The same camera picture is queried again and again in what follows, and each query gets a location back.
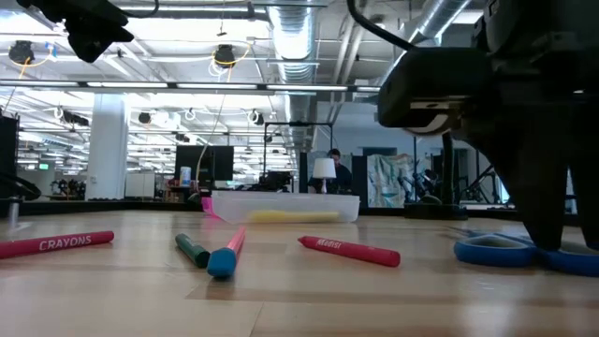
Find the crayon label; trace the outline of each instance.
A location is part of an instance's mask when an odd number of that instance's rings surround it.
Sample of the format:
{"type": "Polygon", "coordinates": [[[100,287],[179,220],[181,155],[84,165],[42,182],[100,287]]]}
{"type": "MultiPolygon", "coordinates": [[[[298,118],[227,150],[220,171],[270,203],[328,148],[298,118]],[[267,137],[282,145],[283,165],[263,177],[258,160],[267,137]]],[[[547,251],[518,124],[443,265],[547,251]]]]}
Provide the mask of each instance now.
{"type": "Polygon", "coordinates": [[[333,248],[333,249],[339,249],[339,248],[341,248],[342,244],[340,242],[336,242],[336,241],[332,241],[332,240],[320,239],[316,242],[316,245],[333,248]]]}
{"type": "Polygon", "coordinates": [[[46,251],[51,249],[68,248],[89,243],[92,243],[91,235],[58,240],[45,240],[39,243],[39,250],[46,251]]]}

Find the yellow sponge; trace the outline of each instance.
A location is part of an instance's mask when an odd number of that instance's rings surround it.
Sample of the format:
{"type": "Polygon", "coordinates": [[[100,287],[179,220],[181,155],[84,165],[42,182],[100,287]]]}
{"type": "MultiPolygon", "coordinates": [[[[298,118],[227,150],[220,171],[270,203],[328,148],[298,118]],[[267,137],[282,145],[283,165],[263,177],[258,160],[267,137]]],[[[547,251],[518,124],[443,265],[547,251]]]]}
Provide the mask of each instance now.
{"type": "Polygon", "coordinates": [[[338,212],[285,212],[253,211],[249,221],[252,223],[319,223],[339,220],[338,212]]]}

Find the pink object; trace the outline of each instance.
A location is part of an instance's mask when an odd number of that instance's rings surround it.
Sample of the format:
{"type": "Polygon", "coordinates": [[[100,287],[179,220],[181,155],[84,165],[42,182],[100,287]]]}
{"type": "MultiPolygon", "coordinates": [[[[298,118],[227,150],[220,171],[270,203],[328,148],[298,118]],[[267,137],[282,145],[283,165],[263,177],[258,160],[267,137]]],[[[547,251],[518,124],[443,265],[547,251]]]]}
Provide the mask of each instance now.
{"type": "Polygon", "coordinates": [[[228,242],[226,248],[235,252],[235,255],[240,253],[241,246],[243,245],[243,241],[245,240],[245,227],[240,227],[237,230],[237,233],[233,235],[231,241],[228,242]]]}
{"type": "Polygon", "coordinates": [[[207,215],[216,216],[212,210],[212,198],[202,198],[202,210],[204,210],[207,215]]]}
{"type": "Polygon", "coordinates": [[[0,258],[46,253],[55,250],[82,247],[90,244],[111,242],[112,231],[60,235],[49,238],[0,242],[0,258]]]}
{"type": "Polygon", "coordinates": [[[388,249],[371,247],[363,244],[340,242],[311,236],[304,236],[298,241],[306,248],[319,250],[339,256],[346,256],[362,261],[372,262],[388,267],[400,265],[400,253],[388,249]]]}

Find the white lampshade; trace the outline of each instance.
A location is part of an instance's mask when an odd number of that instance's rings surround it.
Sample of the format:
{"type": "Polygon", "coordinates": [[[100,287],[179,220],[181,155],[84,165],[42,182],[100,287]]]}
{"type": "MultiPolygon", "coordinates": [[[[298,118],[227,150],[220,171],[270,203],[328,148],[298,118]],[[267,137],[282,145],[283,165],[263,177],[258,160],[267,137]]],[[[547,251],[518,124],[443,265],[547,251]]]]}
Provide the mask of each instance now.
{"type": "Polygon", "coordinates": [[[335,173],[335,161],[332,158],[316,158],[312,176],[318,179],[337,178],[337,174],[335,173]]]}

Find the dark green crayon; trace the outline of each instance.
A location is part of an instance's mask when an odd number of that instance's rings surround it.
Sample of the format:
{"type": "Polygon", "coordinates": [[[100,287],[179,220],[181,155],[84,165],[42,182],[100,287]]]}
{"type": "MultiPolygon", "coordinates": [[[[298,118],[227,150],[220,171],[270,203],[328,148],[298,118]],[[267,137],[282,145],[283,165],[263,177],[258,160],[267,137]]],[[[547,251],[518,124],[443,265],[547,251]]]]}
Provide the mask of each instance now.
{"type": "Polygon", "coordinates": [[[179,234],[175,237],[177,246],[194,262],[199,268],[206,268],[210,253],[201,245],[194,243],[185,234],[179,234]]]}

